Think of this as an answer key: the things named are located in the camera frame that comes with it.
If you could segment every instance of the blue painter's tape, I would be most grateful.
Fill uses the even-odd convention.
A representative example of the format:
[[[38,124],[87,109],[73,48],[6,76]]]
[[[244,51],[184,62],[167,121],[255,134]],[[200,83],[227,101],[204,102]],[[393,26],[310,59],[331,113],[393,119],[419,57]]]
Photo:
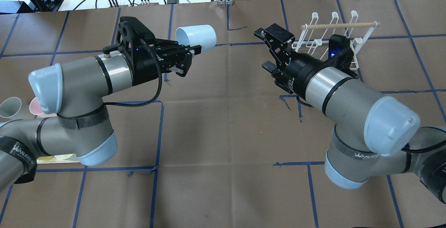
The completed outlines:
[[[307,171],[308,171],[309,193],[311,195],[311,204],[313,206],[314,226],[316,228],[319,228],[319,221],[317,220],[316,200],[314,198],[313,179],[311,177],[311,168],[309,165],[307,165]]]
[[[387,182],[389,183],[390,194],[392,194],[393,205],[395,206],[395,212],[397,212],[398,223],[400,223],[400,228],[404,228],[403,219],[401,218],[400,209],[397,203],[397,197],[395,196],[395,191],[393,190],[392,179],[390,179],[390,175],[387,175]]]
[[[160,152],[161,152],[161,138],[163,133],[163,123],[164,123],[164,105],[161,104],[161,114],[160,114],[160,126],[158,130],[158,149],[156,151],[156,165],[158,168],[160,165]],[[153,179],[153,191],[152,191],[152,207],[150,210],[150,227],[153,228],[153,219],[155,217],[155,200],[156,200],[156,186],[158,184],[158,169],[155,171],[155,177]]]
[[[241,28],[234,28],[234,29],[229,29],[229,5],[226,5],[226,29],[228,31],[232,31],[232,30],[239,30],[242,28],[247,28],[247,26],[243,26]]]
[[[13,26],[11,27],[11,31],[9,31],[9,35],[8,35],[6,41],[5,41],[5,45],[3,46],[3,49],[2,49],[1,52],[0,52],[0,58],[1,58],[1,57],[3,56],[3,54],[5,53],[6,46],[8,45],[9,40],[11,39],[11,36],[13,35],[13,31],[14,31],[14,28],[16,28],[17,21],[19,20],[19,17],[20,17],[20,14],[17,14],[17,16],[16,16],[16,20],[14,21]]]
[[[84,167],[83,174],[82,174],[82,181],[81,181],[81,186],[80,186],[80,189],[79,189],[78,201],[76,203],[75,218],[73,220],[73,228],[76,228],[76,224],[78,222],[79,208],[80,208],[80,205],[81,205],[82,192],[83,192],[83,187],[84,187],[84,184],[85,184],[85,176],[86,176],[87,168],[88,168],[87,166]]]
[[[230,43],[231,46],[242,46],[242,45],[262,45],[265,42],[242,42],[242,43]]]
[[[57,40],[56,48],[54,50],[53,58],[51,59],[50,66],[54,64],[54,59],[56,58],[57,49],[59,48],[60,41],[62,40],[62,34],[65,31],[65,26],[67,25],[69,15],[70,15],[70,11],[67,11],[67,15],[65,16],[65,21],[63,22],[62,30],[60,31],[59,39]]]
[[[151,175],[154,171],[157,171],[157,170],[158,170],[158,166],[155,166],[155,167],[153,167],[151,169],[131,170],[129,172],[129,174],[127,174],[127,176],[131,177],[133,175],[133,173]]]
[[[283,0],[280,0],[280,5],[282,6],[282,14],[283,14],[283,20],[285,21],[285,29],[289,31],[288,20],[286,19],[285,4],[283,4]]]
[[[119,23],[119,17],[121,16],[121,7],[118,9],[118,15],[116,17],[116,23],[115,23],[115,31],[113,31],[113,37],[111,38],[111,43],[110,45],[113,45],[113,42],[115,41],[116,38],[116,30],[118,29],[118,23]]]
[[[102,168],[91,168],[88,167],[87,171],[120,171],[120,170],[148,170],[153,169],[155,166],[134,166],[134,167],[102,167]]]
[[[11,186],[9,187],[8,194],[6,195],[5,202],[4,202],[4,204],[3,204],[3,208],[1,209],[1,213],[0,213],[0,224],[1,224],[1,221],[2,221],[2,219],[3,219],[3,215],[5,215],[6,206],[8,205],[9,197],[11,196],[11,191],[12,191],[12,190],[13,190],[13,186],[11,185]]]

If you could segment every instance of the black strap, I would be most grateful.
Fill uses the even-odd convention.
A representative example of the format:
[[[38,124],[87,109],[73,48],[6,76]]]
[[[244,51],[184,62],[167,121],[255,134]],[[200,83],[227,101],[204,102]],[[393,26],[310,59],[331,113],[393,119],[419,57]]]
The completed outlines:
[[[331,99],[331,96],[333,96],[333,94],[336,92],[336,90],[338,90],[339,87],[342,86],[342,84],[344,84],[345,82],[347,82],[347,81],[349,81],[349,80],[352,80],[352,79],[354,79],[354,78],[353,78],[353,77],[346,77],[346,78],[340,80],[338,83],[336,83],[336,85],[335,85],[333,88],[331,88],[331,90],[330,90],[330,92],[327,94],[327,96],[325,96],[325,100],[324,100],[324,102],[323,102],[323,104],[322,104],[322,113],[323,113],[325,116],[326,116],[326,114],[325,114],[325,110],[326,110],[326,108],[327,108],[328,101],[330,101],[330,99]]]
[[[37,145],[39,146],[39,149],[42,153],[44,153],[45,155],[50,155],[48,152],[46,152],[46,150],[43,148],[42,145],[42,140],[40,139],[41,137],[41,133],[42,133],[42,127],[43,127],[43,123],[45,123],[45,121],[48,120],[48,118],[43,118],[43,120],[39,123],[39,126],[37,127]]]
[[[102,69],[102,73],[104,73],[105,80],[107,81],[107,87],[108,87],[108,94],[113,93],[113,86],[112,86],[112,80],[110,79],[110,75],[108,74],[107,68],[105,67],[104,62],[102,61],[99,56],[95,55],[94,58],[96,58],[96,61],[98,61],[99,66]]]
[[[80,115],[77,117],[63,117],[59,114],[57,114],[57,116],[59,117],[59,123],[62,125],[62,127],[67,129],[81,129],[91,127],[104,122],[109,117],[108,110],[105,105],[102,105],[98,109],[88,114]]]
[[[23,164],[23,174],[14,183],[27,183],[34,180],[37,170],[37,160],[26,145],[12,137],[0,136],[0,150],[17,158]]]
[[[333,140],[334,146],[342,154],[348,156],[349,158],[353,158],[356,160],[374,160],[376,158],[379,158],[379,154],[376,154],[374,152],[360,151],[348,146],[339,138],[338,133],[336,133],[336,125],[334,126],[333,132],[336,136],[336,140]]]

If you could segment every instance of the plastic cup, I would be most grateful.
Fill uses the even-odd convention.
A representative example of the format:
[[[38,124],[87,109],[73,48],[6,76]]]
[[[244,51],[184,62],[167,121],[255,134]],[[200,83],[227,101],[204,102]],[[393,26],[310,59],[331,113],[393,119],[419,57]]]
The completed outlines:
[[[45,114],[42,107],[40,106],[37,97],[35,97],[29,104],[29,112],[31,112],[33,115],[36,115],[38,118],[57,116],[57,114]]]
[[[217,43],[217,35],[210,25],[182,26],[177,28],[175,35],[180,45],[201,45],[201,53],[215,47]]]
[[[0,104],[0,116],[10,120],[34,119],[36,117],[29,112],[28,104],[18,97],[10,97]]]
[[[67,160],[67,161],[79,161],[79,159],[74,154],[67,154],[67,155],[55,155],[57,159],[60,160]]]

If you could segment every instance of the blue tape line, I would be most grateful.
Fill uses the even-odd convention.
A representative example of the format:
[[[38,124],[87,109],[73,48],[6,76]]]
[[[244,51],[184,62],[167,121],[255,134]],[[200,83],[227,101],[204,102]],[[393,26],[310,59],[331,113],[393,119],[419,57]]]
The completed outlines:
[[[301,106],[301,102],[300,101],[298,101],[298,111],[299,111],[299,121],[302,123],[303,122],[302,121],[303,115],[302,115],[302,106]]]
[[[16,56],[38,56],[38,55],[54,55],[54,53],[35,53],[35,54],[13,54],[13,55],[3,55],[5,58],[13,58]]]
[[[37,169],[37,172],[75,172],[75,171],[84,171],[81,168],[70,168],[70,169]]]
[[[174,18],[174,5],[172,4],[170,7],[170,17],[169,17],[169,32],[167,34],[167,39],[170,40],[171,32],[172,32],[172,19]],[[168,82],[167,73],[164,73],[164,82]]]
[[[309,193],[311,195],[311,204],[313,206],[314,226],[316,228],[319,228],[319,221],[317,220],[316,200],[314,199],[313,179],[311,177],[311,168],[309,165],[307,165],[307,170],[308,170]]]
[[[282,96],[279,96],[279,98],[280,98],[282,101],[285,102],[285,105],[286,105],[286,107],[287,107],[289,110],[291,110],[291,108],[290,108],[290,106],[288,105],[288,103],[287,103],[287,101],[285,100],[285,98],[287,98],[287,97],[291,97],[291,96],[296,96],[296,95],[292,95],[292,94],[290,94],[290,95],[282,95]]]
[[[230,43],[230,46],[242,46],[242,45],[262,45],[265,42],[243,42],[243,43]]]
[[[344,13],[342,12],[341,3],[339,0],[336,0],[336,3],[338,4],[339,13],[341,14],[341,20],[342,23],[345,23]]]
[[[102,167],[102,168],[88,168],[87,171],[146,170],[146,169],[153,169],[153,168],[154,168],[154,166]]]
[[[393,205],[395,206],[395,212],[397,213],[398,223],[400,223],[400,228],[404,228],[403,219],[401,218],[400,209],[397,203],[397,197],[395,196],[395,191],[393,190],[392,179],[390,179],[390,175],[387,175],[387,182],[389,183],[390,194],[392,194]]]
[[[362,83],[364,83],[364,79],[362,78],[362,73],[361,73],[361,69],[358,69],[358,76],[360,77],[360,80]]]
[[[63,22],[62,30],[60,31],[59,39],[57,40],[56,48],[53,53],[53,58],[51,58],[50,66],[54,64],[54,59],[56,58],[57,49],[59,48],[60,41],[62,40],[62,34],[65,30],[65,26],[67,25],[68,16],[70,15],[70,11],[67,11],[67,15],[65,16],[65,21]]]
[[[309,166],[309,165],[324,165],[324,161],[307,161],[307,162],[286,162],[286,163],[275,163],[273,166]]]
[[[13,190],[13,186],[11,185],[11,186],[9,187],[8,194],[6,195],[5,203],[3,204],[3,208],[1,209],[1,213],[0,213],[0,224],[1,224],[1,221],[3,220],[3,215],[5,215],[6,206],[8,205],[9,197],[11,196],[11,191],[12,191],[12,190]]]
[[[79,189],[78,201],[76,204],[75,218],[73,220],[73,228],[76,228],[76,224],[78,223],[79,207],[81,205],[82,192],[83,192],[83,187],[85,184],[86,169],[87,169],[87,166],[84,167],[83,174],[82,174],[82,181],[81,181],[81,186]]]
[[[412,47],[414,48],[415,54],[417,55],[418,62],[420,63],[420,66],[421,66],[421,68],[422,68],[422,70],[424,72],[424,75],[426,76],[426,79],[427,79],[427,82],[429,83],[430,88],[433,90],[433,96],[435,97],[435,100],[437,101],[437,104],[438,104],[438,107],[440,109],[441,115],[443,116],[443,120],[446,123],[446,114],[445,114],[445,112],[443,110],[443,106],[441,105],[440,98],[438,98],[438,95],[437,95],[437,93],[435,91],[433,83],[430,80],[429,75],[427,74],[427,70],[426,70],[426,68],[425,68],[425,66],[423,64],[423,61],[421,60],[421,56],[420,56],[420,54],[419,54],[419,52],[417,50],[417,47],[416,47],[415,42],[414,42],[414,39],[412,38],[412,35],[410,34],[410,30],[409,30],[409,28],[408,28],[408,26],[406,24],[406,21],[404,20],[403,14],[401,13],[400,6],[398,5],[398,1],[397,0],[393,0],[393,1],[395,2],[395,6],[397,6],[398,14],[400,15],[401,21],[403,21],[404,27],[406,28],[406,31],[407,31],[407,34],[409,36],[410,42],[412,44]]]
[[[243,26],[241,28],[234,28],[234,29],[229,29],[229,5],[226,5],[226,29],[228,31],[232,31],[232,30],[239,30],[242,28],[247,28],[247,26]]]
[[[172,4],[170,7],[170,18],[169,18],[169,34],[167,34],[167,39],[170,40],[171,31],[172,31],[172,18],[174,17],[174,5]]]
[[[85,53],[102,53],[102,50],[86,50],[86,51],[59,52],[59,53],[56,53],[56,55],[85,54]]]
[[[409,36],[375,36],[368,39],[408,39]]]
[[[139,173],[139,174],[146,174],[146,175],[150,175],[152,174],[154,171],[158,170],[158,166],[155,166],[151,169],[144,169],[144,170],[131,170],[129,172],[129,174],[127,174],[127,176],[131,177],[133,175],[133,173]]]
[[[283,20],[285,20],[285,29],[289,31],[288,20],[286,19],[285,4],[283,4],[283,0],[280,0],[280,5],[282,5]]]
[[[117,33],[116,30],[118,29],[120,15],[121,15],[121,7],[119,7],[119,9],[118,9],[118,16],[116,17],[116,23],[115,23],[115,31],[113,31],[113,37],[111,39],[110,45],[113,45],[113,42],[115,41],[115,37],[116,37],[116,33]]]
[[[163,133],[164,122],[164,105],[161,104],[160,114],[160,127],[158,130],[158,150],[156,151],[156,167],[160,165],[160,152],[161,152],[161,138]],[[153,228],[153,219],[155,217],[155,200],[156,200],[156,187],[158,184],[158,170],[155,171],[155,177],[153,179],[153,191],[152,191],[152,207],[150,210],[150,228]]]
[[[439,34],[439,35],[419,35],[419,36],[412,36],[413,38],[423,38],[423,37],[444,37],[446,34]]]
[[[5,45],[3,46],[3,49],[1,50],[0,58],[1,58],[1,57],[3,56],[3,54],[5,53],[6,46],[8,45],[9,40],[11,39],[11,36],[13,35],[13,31],[14,31],[14,28],[16,27],[16,24],[17,24],[17,21],[19,20],[19,17],[20,17],[20,14],[17,14],[17,16],[16,16],[16,20],[14,20],[13,26],[11,27],[11,31],[9,31],[9,35],[8,35],[6,41],[5,41]]]

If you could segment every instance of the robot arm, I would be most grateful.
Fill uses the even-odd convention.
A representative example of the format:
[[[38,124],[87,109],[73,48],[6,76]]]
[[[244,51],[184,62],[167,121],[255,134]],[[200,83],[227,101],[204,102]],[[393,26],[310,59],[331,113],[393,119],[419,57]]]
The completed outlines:
[[[57,117],[0,123],[0,190],[34,179],[36,158],[75,153],[95,166],[117,151],[116,136],[103,96],[158,79],[161,73],[184,77],[201,45],[156,39],[134,17],[121,17],[116,45],[103,54],[33,71],[29,82],[46,114]]]
[[[446,131],[419,128],[415,112],[358,81],[349,69],[354,54],[346,37],[330,37],[330,58],[323,62],[292,50],[294,35],[276,24],[254,35],[276,61],[262,65],[274,83],[336,123],[325,160],[333,183],[355,189],[371,176],[413,172],[445,203]]]

